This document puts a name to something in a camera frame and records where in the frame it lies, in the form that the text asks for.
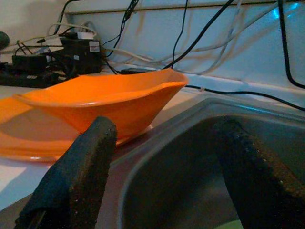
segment charger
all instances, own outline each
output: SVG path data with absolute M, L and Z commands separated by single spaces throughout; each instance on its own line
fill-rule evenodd
M 42 73 L 47 67 L 47 58 L 41 54 L 12 56 L 13 69 L 26 71 L 30 74 Z

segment stainless steel sink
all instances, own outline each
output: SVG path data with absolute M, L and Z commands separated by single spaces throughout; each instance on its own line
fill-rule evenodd
M 305 117 L 245 101 L 206 99 L 118 149 L 97 229 L 212 229 L 238 219 L 211 127 L 232 117 L 305 184 Z

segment black power adapter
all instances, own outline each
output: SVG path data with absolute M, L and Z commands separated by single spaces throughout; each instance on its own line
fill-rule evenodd
M 98 40 L 61 38 L 61 42 L 64 48 L 53 53 L 69 56 L 70 59 L 73 59 L 76 73 L 99 73 L 102 70 L 103 56 Z M 69 61 L 62 61 L 70 67 Z
M 15 70 L 25 71 L 29 74 L 39 74 L 46 70 L 47 58 L 45 55 L 14 55 L 12 56 L 13 68 Z

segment white wall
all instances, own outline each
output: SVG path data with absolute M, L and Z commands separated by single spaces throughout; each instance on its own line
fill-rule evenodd
M 49 25 L 57 21 L 65 2 L 66 0 L 0 0 L 0 31 L 6 32 L 11 42 L 44 36 Z M 11 55 L 2 55 L 1 61 L 11 62 Z
M 129 0 L 107 1 L 87 0 L 75 2 L 69 11 L 75 23 L 92 21 L 103 41 L 115 37 L 119 33 L 123 12 L 123 4 Z M 141 4 L 160 1 L 142 0 Z M 172 4 L 165 1 L 164 7 L 181 5 L 184 1 L 173 0 Z M 191 0 L 191 3 L 204 3 L 206 0 Z M 252 4 L 243 6 L 243 21 L 269 7 L 270 3 Z M 219 6 L 200 7 L 189 9 L 186 16 L 186 28 L 177 46 L 178 51 L 184 50 L 193 42 L 202 27 L 219 10 Z M 293 13 L 286 17 L 286 26 L 289 39 L 289 53 L 291 69 L 294 78 L 305 83 L 305 3 L 302 1 L 285 4 L 286 9 L 293 9 Z M 196 47 L 212 45 L 222 41 L 227 33 L 227 27 L 232 20 L 235 6 L 229 7 L 209 28 Z M 181 28 L 183 9 L 141 10 L 133 14 L 125 28 L 120 48 L 154 58 L 170 54 L 174 42 Z M 205 70 L 213 62 L 219 50 L 191 54 L 177 67 L 188 71 Z M 254 25 L 249 27 L 227 48 L 224 61 L 217 69 L 206 74 L 214 77 L 240 80 L 245 83 L 256 82 L 295 88 L 285 75 L 284 58 L 282 51 L 281 33 L 278 20 L 278 11 L 274 10 Z M 122 55 L 113 55 L 113 60 L 123 60 Z

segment orange plate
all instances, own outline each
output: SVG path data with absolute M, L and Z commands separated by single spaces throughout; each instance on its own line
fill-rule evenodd
M 105 116 L 116 124 L 118 139 L 124 139 L 143 131 L 186 83 L 186 77 L 172 69 L 84 75 L 14 98 L 61 118 L 80 132 L 96 117 Z
M 26 161 L 55 161 L 79 131 L 61 119 L 15 99 L 0 100 L 0 156 Z M 118 141 L 117 145 L 127 139 Z

